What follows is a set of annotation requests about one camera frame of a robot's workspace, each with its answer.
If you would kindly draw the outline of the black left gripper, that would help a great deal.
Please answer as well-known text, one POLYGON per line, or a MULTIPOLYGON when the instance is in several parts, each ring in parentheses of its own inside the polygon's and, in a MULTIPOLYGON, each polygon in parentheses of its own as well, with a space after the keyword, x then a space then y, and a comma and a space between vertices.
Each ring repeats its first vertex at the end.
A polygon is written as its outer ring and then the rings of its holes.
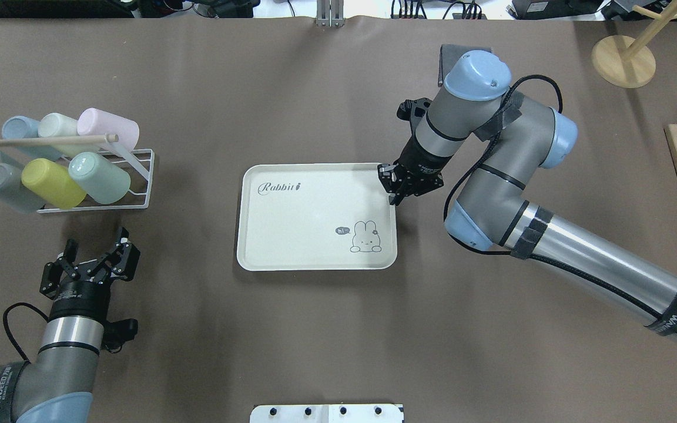
POLYGON ((56 295, 51 321, 78 316, 105 322, 110 303, 110 282, 132 281, 142 253, 129 240, 129 231, 120 227, 113 249, 104 253, 92 266, 91 282, 78 280, 79 273, 73 265, 77 251, 78 242, 68 239, 64 252, 43 268, 40 293, 44 296, 56 295))

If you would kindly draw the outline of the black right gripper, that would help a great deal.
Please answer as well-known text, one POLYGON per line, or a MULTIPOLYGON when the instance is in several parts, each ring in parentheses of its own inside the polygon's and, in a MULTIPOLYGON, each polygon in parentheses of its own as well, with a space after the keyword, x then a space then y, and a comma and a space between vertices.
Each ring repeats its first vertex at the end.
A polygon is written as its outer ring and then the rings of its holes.
POLYGON ((443 167, 444 158, 427 152, 412 136, 393 164, 378 165, 378 179, 389 192, 389 204, 398 206, 406 196, 421 196, 443 187, 443 167))

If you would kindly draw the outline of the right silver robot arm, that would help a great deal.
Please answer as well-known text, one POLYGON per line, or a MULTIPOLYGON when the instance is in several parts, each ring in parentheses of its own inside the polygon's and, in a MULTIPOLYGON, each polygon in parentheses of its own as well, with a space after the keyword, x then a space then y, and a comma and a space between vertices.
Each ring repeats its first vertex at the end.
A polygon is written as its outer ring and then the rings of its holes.
POLYGON ((398 159, 378 165, 378 178, 397 206, 408 196, 441 188, 441 171, 469 136, 487 142, 480 158, 451 188, 443 207, 450 237, 468 251, 508 255, 561 268, 591 291, 636 311, 646 327, 677 339, 677 275, 553 214, 524 196, 539 168, 560 164, 578 129, 550 107, 524 96, 519 85, 545 75, 511 79, 489 51, 465 52, 444 76, 435 99, 405 100, 397 117, 411 136, 398 159))

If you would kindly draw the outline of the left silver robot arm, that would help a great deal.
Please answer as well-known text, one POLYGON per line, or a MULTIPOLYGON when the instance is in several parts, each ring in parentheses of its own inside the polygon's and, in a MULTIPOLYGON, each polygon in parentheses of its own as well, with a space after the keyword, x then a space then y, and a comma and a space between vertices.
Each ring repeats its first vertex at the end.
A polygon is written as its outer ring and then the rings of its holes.
POLYGON ((120 228, 101 257, 75 263, 78 244, 45 264, 41 294, 53 301, 34 362, 0 366, 0 422, 85 422, 92 403, 99 353, 133 340, 135 319, 110 323, 110 287, 134 278, 139 249, 120 228))

